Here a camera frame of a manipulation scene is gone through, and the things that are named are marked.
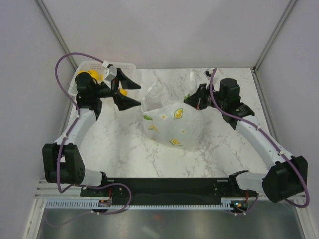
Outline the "white lemon-print plastic bag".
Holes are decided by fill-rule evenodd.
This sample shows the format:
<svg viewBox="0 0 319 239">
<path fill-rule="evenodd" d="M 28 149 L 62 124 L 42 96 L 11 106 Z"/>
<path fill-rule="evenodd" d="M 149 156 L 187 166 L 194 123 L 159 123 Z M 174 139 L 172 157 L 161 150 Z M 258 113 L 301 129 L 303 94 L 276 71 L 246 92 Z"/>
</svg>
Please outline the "white lemon-print plastic bag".
<svg viewBox="0 0 319 239">
<path fill-rule="evenodd" d="M 197 89 L 193 71 L 186 78 L 168 83 L 157 79 L 142 97 L 145 135 L 167 146 L 197 147 L 204 129 L 203 112 L 184 103 Z"/>
</svg>

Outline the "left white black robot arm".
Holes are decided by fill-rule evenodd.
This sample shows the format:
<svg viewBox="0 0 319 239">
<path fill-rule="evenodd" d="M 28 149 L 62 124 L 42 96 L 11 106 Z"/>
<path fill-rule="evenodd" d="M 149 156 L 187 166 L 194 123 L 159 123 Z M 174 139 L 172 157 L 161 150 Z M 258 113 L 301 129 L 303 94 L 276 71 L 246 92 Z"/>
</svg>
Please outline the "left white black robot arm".
<svg viewBox="0 0 319 239">
<path fill-rule="evenodd" d="M 113 65 L 108 66 L 106 77 L 100 83 L 87 72 L 78 74 L 75 83 L 77 116 L 74 122 L 54 143 L 42 148 L 45 179 L 49 183 L 92 186 L 97 196 L 105 196 L 109 191 L 109 184 L 103 180 L 105 174 L 85 167 L 79 147 L 102 111 L 103 98 L 113 99 L 118 109 L 124 111 L 141 103 L 124 96 L 120 88 L 137 90 L 141 87 Z"/>
</svg>

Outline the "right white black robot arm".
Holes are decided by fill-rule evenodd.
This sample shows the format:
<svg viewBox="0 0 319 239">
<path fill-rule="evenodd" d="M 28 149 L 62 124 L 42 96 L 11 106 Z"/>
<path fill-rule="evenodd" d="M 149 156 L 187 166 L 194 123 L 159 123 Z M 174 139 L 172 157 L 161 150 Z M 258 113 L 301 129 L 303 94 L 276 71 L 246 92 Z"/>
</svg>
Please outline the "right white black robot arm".
<svg viewBox="0 0 319 239">
<path fill-rule="evenodd" d="M 231 195 L 240 196 L 246 190 L 262 192 L 271 202 L 277 203 L 304 192 L 307 200 L 301 207 L 308 206 L 307 160 L 303 156 L 293 156 L 260 127 L 252 109 L 241 102 L 240 87 L 235 79 L 222 79 L 219 91 L 215 91 L 212 84 L 200 84 L 184 102 L 197 110 L 218 109 L 223 119 L 251 144 L 265 163 L 266 174 L 243 170 L 230 175 L 228 191 Z"/>
</svg>

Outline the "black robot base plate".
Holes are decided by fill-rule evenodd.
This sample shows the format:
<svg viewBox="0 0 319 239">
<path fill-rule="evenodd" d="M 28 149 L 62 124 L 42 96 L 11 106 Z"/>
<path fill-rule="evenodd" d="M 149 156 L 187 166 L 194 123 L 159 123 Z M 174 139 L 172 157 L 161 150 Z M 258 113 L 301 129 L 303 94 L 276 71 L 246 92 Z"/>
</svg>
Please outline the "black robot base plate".
<svg viewBox="0 0 319 239">
<path fill-rule="evenodd" d="M 253 198 L 229 178 L 108 178 L 102 185 L 122 183 L 131 191 L 134 205 L 217 204 L 222 198 Z"/>
</svg>

